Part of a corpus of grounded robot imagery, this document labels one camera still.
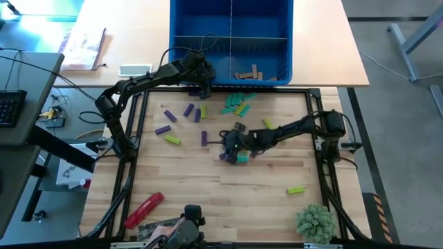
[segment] gray floor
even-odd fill
[[[441,0],[343,0],[349,17],[428,16],[442,3]],[[405,36],[408,36],[419,25],[419,22],[402,22],[400,28]],[[408,75],[393,39],[386,32],[387,26],[388,24],[383,22],[351,23],[356,44],[361,52],[402,75]],[[64,28],[69,28],[69,24],[60,24],[60,30]],[[34,36],[35,33],[23,31],[20,24],[7,23],[6,27],[0,30],[0,46],[18,44],[20,48],[50,51],[54,47],[57,48],[57,45],[53,44],[62,38],[56,36],[44,40],[43,36]],[[443,72],[442,40],[443,30],[439,29],[414,52],[414,58],[423,76]],[[362,60],[370,87],[357,89],[356,94],[400,241],[410,245],[441,247],[443,214],[440,210],[443,206],[443,183],[439,179],[443,174],[440,167],[443,160],[443,154],[440,152],[443,145],[443,118],[427,86],[439,84],[443,89],[443,77],[411,84],[365,57],[362,57]],[[57,136],[74,138],[85,131],[102,128],[100,125],[82,123],[76,118],[78,112],[93,108],[83,96],[72,89],[62,91],[70,97],[72,104],[68,107],[69,119],[66,126],[56,129]],[[87,91],[97,96],[101,90]],[[353,120],[346,89],[339,89],[339,93],[344,112]],[[374,186],[363,150],[356,152],[356,162],[359,164],[361,190],[373,192]],[[39,208],[49,210],[48,220],[42,223],[19,221],[18,217],[20,212],[23,212],[26,199],[29,198],[29,189],[33,181],[30,179],[14,220],[5,238],[0,240],[0,245],[68,239],[77,234],[84,194],[48,193],[42,197],[39,204]],[[18,231],[32,232],[20,234]]]

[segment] white cable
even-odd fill
[[[384,69],[390,71],[391,73],[393,73],[393,74],[395,74],[395,75],[397,75],[397,76],[399,76],[399,77],[402,77],[402,78],[404,78],[405,80],[409,80],[409,78],[407,78],[406,76],[403,76],[403,75],[401,75],[401,74],[399,74],[399,73],[393,71],[392,69],[388,68],[387,66],[384,66],[384,65],[380,64],[377,60],[375,60],[375,59],[372,58],[371,56],[366,55],[365,53],[362,53],[362,52],[359,52],[359,53],[360,53],[361,55],[367,57],[368,59],[372,60],[375,64],[377,64],[377,65],[381,66],[382,68],[384,68]]]
[[[402,77],[402,78],[404,78],[405,80],[408,80],[408,81],[409,81],[409,78],[408,78],[408,77],[406,77],[406,76],[404,76],[404,75],[401,75],[401,74],[399,74],[399,73],[393,71],[392,69],[388,68],[387,66],[384,66],[384,65],[380,64],[376,59],[372,58],[371,56],[366,55],[365,53],[362,53],[362,52],[360,52],[360,51],[359,51],[359,53],[360,53],[361,55],[367,57],[368,59],[372,60],[375,64],[377,64],[377,65],[379,65],[380,67],[386,69],[387,71],[390,71],[391,73],[393,73],[393,74],[395,74],[395,75],[397,75],[397,76],[399,76],[399,77]],[[421,78],[417,79],[417,81],[419,81],[419,80],[428,80],[428,79],[431,79],[431,78],[434,78],[434,77],[439,77],[439,76],[443,76],[443,73],[436,73],[436,74],[434,74],[434,75],[429,75],[429,76],[426,76],[426,77],[421,77]]]

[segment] purple block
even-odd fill
[[[164,112],[164,114],[165,114],[166,117],[168,117],[172,122],[176,122],[176,121],[177,121],[177,119],[174,117],[174,115],[172,115],[172,113],[171,113],[170,111],[166,110],[166,111]]]
[[[183,116],[188,117],[189,114],[191,114],[191,111],[194,109],[194,105],[193,104],[189,104],[188,108],[186,108],[186,111],[183,113]]]
[[[208,132],[202,131],[201,132],[201,146],[205,147],[208,144]]]
[[[188,96],[198,97],[198,96],[200,96],[200,92],[189,91],[189,92],[188,92]]]
[[[222,161],[226,161],[226,159],[228,159],[228,154],[226,154],[226,153],[220,154],[220,155],[219,155],[219,158],[220,158],[220,160],[222,160]]]
[[[194,122],[200,122],[200,115],[201,115],[200,108],[197,108],[197,109],[195,110],[195,118],[194,118]]]
[[[171,126],[166,125],[165,127],[161,127],[161,128],[158,128],[157,130],[155,130],[155,134],[160,135],[160,134],[162,134],[166,131],[170,131],[170,130],[171,130]]]

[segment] box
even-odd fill
[[[185,46],[204,52],[215,67],[213,84],[282,86],[292,79],[293,0],[171,0],[170,47]],[[186,50],[170,52],[170,61]],[[238,80],[234,73],[252,72],[256,64],[261,80]],[[267,81],[277,77],[277,81]]]

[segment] wooden tabletop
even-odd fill
[[[321,93],[325,110],[341,111],[336,88],[322,88]],[[305,97],[261,93],[248,103],[251,110],[247,116],[240,118],[219,113],[226,95],[214,93],[210,99],[199,100],[187,93],[150,93],[129,213],[150,194],[162,192],[165,200],[142,223],[177,217],[186,204],[193,203],[202,206],[206,225],[201,230],[207,241],[303,241],[296,233],[296,213],[310,203],[321,204],[311,136],[283,141],[245,165],[229,165],[218,159],[220,145],[201,147],[200,133],[206,130],[209,140],[219,140],[218,131],[230,129],[236,121],[250,129],[264,128],[265,117],[274,125],[293,122],[307,114]],[[206,104],[208,118],[194,123],[194,112],[184,118],[182,113],[189,103]],[[176,116],[176,123],[163,114],[166,109]],[[128,111],[121,118],[124,127]],[[166,134],[180,138],[181,145],[170,144],[164,141],[165,134],[154,133],[165,125],[172,127]],[[342,156],[353,159],[351,154]],[[116,158],[103,158],[97,163],[84,207],[82,234],[90,231],[108,209],[117,165]],[[360,230],[370,236],[355,167],[341,161],[336,164],[336,174],[343,207]],[[297,185],[304,185],[305,193],[287,195],[286,189]],[[126,237],[131,235],[136,235],[136,229],[127,230]]]
[[[170,2],[86,0],[76,27],[91,25],[106,28],[98,63],[107,67],[62,75],[82,87],[113,86],[122,79],[121,64],[159,67],[169,44]],[[369,85],[340,0],[295,0],[292,47],[291,86]],[[66,83],[57,79],[55,86]]]

